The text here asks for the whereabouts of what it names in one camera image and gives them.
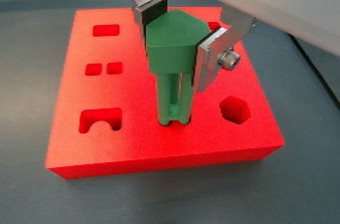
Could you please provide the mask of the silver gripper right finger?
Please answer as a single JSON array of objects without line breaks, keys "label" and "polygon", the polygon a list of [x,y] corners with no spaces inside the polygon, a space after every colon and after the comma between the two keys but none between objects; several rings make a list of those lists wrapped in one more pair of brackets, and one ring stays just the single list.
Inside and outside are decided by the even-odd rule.
[{"label": "silver gripper right finger", "polygon": [[191,85],[198,93],[202,93],[213,83],[219,69],[231,71],[235,68],[239,55],[233,51],[233,46],[254,27],[255,18],[223,4],[219,21],[229,28],[217,26],[195,47]]}]

